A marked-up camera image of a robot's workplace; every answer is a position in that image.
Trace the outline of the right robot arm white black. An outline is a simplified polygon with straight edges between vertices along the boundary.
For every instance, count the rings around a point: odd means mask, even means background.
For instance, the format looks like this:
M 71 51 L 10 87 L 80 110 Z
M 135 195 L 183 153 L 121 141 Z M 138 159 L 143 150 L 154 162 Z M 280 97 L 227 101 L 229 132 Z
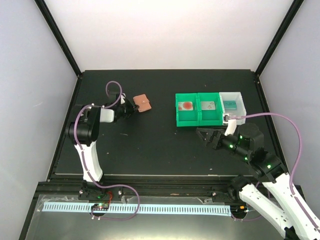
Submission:
M 228 198 L 243 201 L 263 216 L 285 240 L 318 240 L 320 220 L 312 212 L 278 156 L 264 148 L 264 134 L 254 123 L 229 123 L 226 129 L 197 128 L 196 133 L 212 149 L 225 149 L 243 161 L 253 177 L 276 199 L 271 201 L 243 175 L 235 177 Z

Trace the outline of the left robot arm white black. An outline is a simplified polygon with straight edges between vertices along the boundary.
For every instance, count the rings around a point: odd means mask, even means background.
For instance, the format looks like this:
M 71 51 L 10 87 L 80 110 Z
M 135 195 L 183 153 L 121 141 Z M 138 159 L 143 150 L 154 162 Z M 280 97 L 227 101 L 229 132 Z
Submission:
M 121 118 L 127 119 L 137 110 L 138 106 L 127 99 L 121 100 L 110 108 L 76 104 L 71 109 L 65 134 L 79 155 L 83 180 L 93 183 L 89 193 L 97 200 L 103 199 L 108 192 L 107 186 L 100 182 L 103 177 L 97 153 L 100 124 L 115 123 Z

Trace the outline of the brown leather card holder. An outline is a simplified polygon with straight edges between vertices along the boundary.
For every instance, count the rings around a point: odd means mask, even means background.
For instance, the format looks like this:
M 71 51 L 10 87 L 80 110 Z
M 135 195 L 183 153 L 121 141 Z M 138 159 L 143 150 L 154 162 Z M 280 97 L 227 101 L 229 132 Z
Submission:
M 140 113 L 149 111 L 152 109 L 149 99 L 146 94 L 141 94 L 133 97 L 134 103 L 138 106 Z

